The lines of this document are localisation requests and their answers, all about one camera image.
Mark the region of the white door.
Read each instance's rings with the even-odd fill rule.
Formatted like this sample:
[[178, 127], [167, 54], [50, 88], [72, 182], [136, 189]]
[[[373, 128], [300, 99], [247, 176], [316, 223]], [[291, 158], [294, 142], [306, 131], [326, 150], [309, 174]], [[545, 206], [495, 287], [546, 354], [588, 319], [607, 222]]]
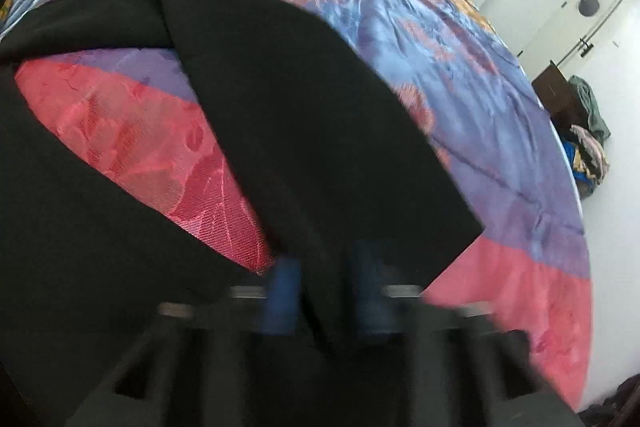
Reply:
[[623, 0], [564, 0], [518, 54], [530, 81], [549, 65], [567, 67], [591, 46], [590, 39]]

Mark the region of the black pants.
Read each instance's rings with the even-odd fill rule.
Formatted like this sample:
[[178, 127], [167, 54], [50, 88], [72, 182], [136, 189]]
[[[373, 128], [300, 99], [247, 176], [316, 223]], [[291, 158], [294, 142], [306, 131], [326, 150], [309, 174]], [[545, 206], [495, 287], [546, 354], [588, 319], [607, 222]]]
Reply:
[[398, 95], [282, 0], [53, 0], [1, 43], [7, 426], [401, 426], [386, 285], [483, 227]]

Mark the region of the dark wooden side cabinet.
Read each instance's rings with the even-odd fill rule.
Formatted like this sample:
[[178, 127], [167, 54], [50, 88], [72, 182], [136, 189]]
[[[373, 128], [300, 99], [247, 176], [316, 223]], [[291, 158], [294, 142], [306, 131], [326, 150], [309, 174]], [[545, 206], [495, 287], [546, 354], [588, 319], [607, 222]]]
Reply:
[[533, 88], [557, 128], [583, 124], [586, 113], [572, 85], [553, 62], [534, 79]]

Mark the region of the pile of clothes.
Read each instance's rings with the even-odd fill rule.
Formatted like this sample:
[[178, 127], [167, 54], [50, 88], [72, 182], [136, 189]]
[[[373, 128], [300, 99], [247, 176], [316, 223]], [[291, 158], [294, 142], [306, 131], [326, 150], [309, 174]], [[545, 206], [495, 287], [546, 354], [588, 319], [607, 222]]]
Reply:
[[581, 199], [603, 183], [610, 171], [604, 143], [611, 136], [590, 84], [578, 76], [567, 81], [577, 105], [559, 131], [565, 155]]

